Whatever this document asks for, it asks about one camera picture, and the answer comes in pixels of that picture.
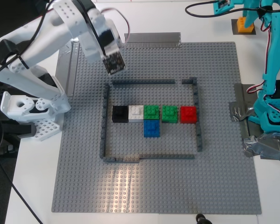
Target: white lego brick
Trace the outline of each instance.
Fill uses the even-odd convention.
[[[143,122],[144,117],[144,106],[143,105],[132,105],[129,106],[129,122]]]

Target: green lego brick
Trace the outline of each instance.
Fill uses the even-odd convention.
[[[144,105],[144,119],[158,120],[159,106],[158,105]]]
[[[177,123],[177,106],[163,106],[162,123]]]

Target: orange block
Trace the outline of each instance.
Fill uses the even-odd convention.
[[[245,28],[245,21],[246,21],[246,17],[239,17],[237,21],[239,33],[251,33],[254,29],[254,24],[252,24],[248,28]]]

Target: white table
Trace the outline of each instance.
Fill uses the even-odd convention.
[[[192,2],[99,3],[99,9],[116,7],[130,21],[133,33],[181,32],[182,42],[235,42],[241,80],[244,84],[262,81],[267,33],[232,35],[231,18],[240,13],[211,19],[187,15],[184,8]],[[212,7],[195,9],[197,14],[212,13]],[[115,22],[120,36],[127,32],[124,20],[116,13],[107,14]],[[39,63],[50,74],[56,70],[57,53]],[[195,215],[112,214],[112,213],[52,213],[51,205],[58,163],[61,133],[44,142],[21,141],[14,184],[44,224],[194,224]],[[213,224],[280,223],[280,162],[254,158],[262,215],[207,215]],[[12,190],[6,224],[36,224],[37,221]]]

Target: red lego brick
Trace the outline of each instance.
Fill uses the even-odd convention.
[[[181,124],[196,124],[197,113],[195,106],[181,106]]]

